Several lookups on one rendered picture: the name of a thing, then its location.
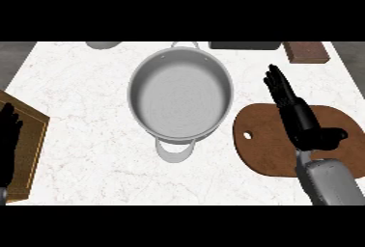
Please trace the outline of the wooden box with yellow trim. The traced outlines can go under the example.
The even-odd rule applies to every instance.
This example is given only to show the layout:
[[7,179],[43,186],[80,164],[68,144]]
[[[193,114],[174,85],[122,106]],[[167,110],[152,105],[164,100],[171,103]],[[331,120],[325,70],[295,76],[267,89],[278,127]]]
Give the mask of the wooden box with yellow trim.
[[28,199],[50,117],[0,90],[0,108],[7,102],[22,120],[14,175],[7,188],[7,202],[12,203]]

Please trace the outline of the pale grey round object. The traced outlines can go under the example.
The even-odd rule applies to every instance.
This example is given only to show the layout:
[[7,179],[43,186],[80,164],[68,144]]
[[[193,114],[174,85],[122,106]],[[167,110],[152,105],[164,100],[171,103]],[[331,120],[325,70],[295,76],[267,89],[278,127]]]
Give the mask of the pale grey round object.
[[109,49],[119,44],[119,41],[87,41],[85,44],[97,50]]

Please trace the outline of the dark grey flat object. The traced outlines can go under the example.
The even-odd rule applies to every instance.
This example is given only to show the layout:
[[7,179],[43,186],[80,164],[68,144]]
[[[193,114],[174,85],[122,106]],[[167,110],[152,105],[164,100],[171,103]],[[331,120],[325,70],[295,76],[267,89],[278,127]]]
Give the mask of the dark grey flat object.
[[275,50],[280,41],[210,41],[211,49]]

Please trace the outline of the reddish brown block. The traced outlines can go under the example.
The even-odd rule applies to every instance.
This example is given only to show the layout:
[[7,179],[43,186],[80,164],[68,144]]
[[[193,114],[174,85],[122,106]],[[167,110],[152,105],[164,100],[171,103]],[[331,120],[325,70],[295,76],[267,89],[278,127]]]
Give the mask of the reddish brown block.
[[320,41],[285,41],[283,48],[292,64],[325,64],[329,61]]

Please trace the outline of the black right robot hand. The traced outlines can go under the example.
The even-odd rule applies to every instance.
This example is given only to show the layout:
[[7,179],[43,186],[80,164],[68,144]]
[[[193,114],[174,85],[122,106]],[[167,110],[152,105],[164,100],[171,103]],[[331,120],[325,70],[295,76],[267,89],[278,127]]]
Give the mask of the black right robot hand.
[[263,82],[275,101],[288,139],[300,151],[331,151],[347,138],[338,127],[322,127],[306,101],[295,96],[289,81],[276,65],[269,66]]

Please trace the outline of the grey metal pot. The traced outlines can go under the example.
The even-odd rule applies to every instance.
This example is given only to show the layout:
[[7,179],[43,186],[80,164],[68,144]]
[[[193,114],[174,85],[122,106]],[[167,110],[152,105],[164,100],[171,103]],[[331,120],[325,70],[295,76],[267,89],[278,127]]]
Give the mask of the grey metal pot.
[[224,120],[232,99],[227,70],[198,45],[173,43],[143,59],[128,82],[127,100],[164,161],[180,163],[189,158],[195,143]]

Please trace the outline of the brown wooden cutting board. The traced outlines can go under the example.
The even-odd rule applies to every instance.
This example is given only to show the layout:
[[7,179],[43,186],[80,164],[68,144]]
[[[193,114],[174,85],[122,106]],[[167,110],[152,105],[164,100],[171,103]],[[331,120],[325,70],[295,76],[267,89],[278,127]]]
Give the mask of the brown wooden cutting board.
[[[356,178],[365,178],[365,131],[354,119],[337,108],[312,105],[310,109],[323,127],[340,127],[347,132],[334,151],[314,151],[313,159],[335,158]],[[295,148],[286,137],[278,108],[269,103],[245,106],[233,121],[233,145],[245,165],[261,175],[297,176]]]

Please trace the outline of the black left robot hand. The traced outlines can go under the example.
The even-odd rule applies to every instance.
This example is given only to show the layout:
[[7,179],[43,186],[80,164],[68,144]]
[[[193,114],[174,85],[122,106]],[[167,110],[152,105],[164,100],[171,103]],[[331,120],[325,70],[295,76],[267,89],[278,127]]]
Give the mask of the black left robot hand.
[[10,102],[0,110],[0,187],[12,183],[14,173],[14,151],[20,136],[22,121]]

